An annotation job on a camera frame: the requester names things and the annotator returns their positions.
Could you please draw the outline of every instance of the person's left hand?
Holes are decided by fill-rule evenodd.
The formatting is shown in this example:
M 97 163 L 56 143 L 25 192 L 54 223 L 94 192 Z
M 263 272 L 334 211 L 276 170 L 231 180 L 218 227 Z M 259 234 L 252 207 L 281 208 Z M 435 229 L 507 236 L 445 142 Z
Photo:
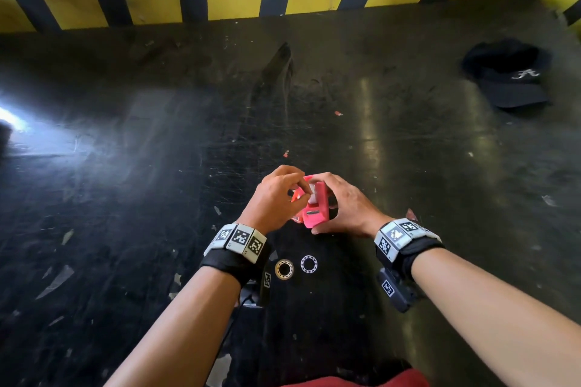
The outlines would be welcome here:
M 305 194 L 291 202 L 288 191 L 297 187 L 301 187 Z M 311 193 L 311 187 L 304 180 L 304 171 L 281 165 L 258 184 L 236 223 L 257 229 L 266 236 L 305 208 Z

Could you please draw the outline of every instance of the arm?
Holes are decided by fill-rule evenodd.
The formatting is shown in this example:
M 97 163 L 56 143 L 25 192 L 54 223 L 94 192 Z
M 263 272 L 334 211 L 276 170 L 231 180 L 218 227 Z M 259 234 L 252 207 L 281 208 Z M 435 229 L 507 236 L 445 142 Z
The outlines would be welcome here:
M 290 202 L 289 189 L 305 195 Z M 307 206 L 304 172 L 280 166 L 256 187 L 237 223 L 266 235 Z M 241 285 L 232 275 L 204 266 L 163 311 L 109 378 L 105 387 L 199 387 L 206 383 Z
M 337 197 L 336 218 L 313 234 L 374 237 L 391 222 L 357 187 L 330 173 L 313 176 Z M 559 312 L 445 249 L 417 256 L 416 283 L 490 369 L 511 387 L 573 387 L 581 379 L 581 327 Z

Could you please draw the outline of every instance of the ring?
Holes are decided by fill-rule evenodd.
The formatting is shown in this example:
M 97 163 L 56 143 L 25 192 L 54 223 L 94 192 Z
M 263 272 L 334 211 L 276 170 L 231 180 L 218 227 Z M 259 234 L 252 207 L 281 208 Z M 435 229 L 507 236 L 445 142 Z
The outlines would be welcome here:
M 286 274 L 281 273 L 282 265 L 287 265 L 289 267 L 289 271 Z M 279 279 L 288 280 L 289 278 L 292 277 L 292 274 L 294 274 L 294 265 L 290 260 L 287 259 L 279 260 L 277 264 L 274 266 L 274 273 L 277 275 Z
M 304 262 L 305 262 L 307 259 L 311 259 L 311 260 L 313 261 L 313 263 L 315 264 L 315 266 L 313 266 L 313 269 L 307 269 L 306 267 L 304 267 Z M 306 272 L 307 274 L 312 274 L 312 273 L 314 273 L 314 272 L 317 270 L 317 267 L 318 267 L 318 266 L 319 266 L 319 264 L 318 264 L 318 262 L 317 262 L 316 258 L 314 258 L 314 257 L 313 257 L 313 256 L 311 256 L 311 255 L 307 255 L 307 256 L 303 257 L 303 259 L 300 261 L 300 268 L 301 268 L 301 269 L 302 269 L 304 272 Z

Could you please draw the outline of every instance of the navy blue hat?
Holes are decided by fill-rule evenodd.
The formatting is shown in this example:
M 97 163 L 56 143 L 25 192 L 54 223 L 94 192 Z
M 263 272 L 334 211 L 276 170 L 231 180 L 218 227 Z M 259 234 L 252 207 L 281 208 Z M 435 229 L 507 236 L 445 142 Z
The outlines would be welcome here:
M 548 102 L 540 85 L 551 64 L 547 51 L 515 38 L 479 43 L 462 60 L 462 70 L 501 109 Z

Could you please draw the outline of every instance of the black wristband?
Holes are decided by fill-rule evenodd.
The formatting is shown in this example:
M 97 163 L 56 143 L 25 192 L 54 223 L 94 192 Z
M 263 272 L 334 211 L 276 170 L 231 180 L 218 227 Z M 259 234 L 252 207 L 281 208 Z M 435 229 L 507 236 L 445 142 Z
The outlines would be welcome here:
M 420 237 L 414 239 L 413 242 L 404 246 L 400 251 L 394 263 L 394 268 L 400 271 L 404 278 L 414 281 L 414 277 L 411 275 L 411 266 L 414 264 L 414 260 L 422 252 L 429 251 L 434 248 L 444 248 L 444 244 L 438 239 L 432 237 Z
M 243 287 L 249 280 L 254 279 L 260 282 L 262 270 L 266 259 L 270 254 L 270 246 L 266 243 L 256 264 L 240 254 L 227 249 L 211 249 L 202 259 L 202 266 L 211 266 L 222 272 L 231 274 Z

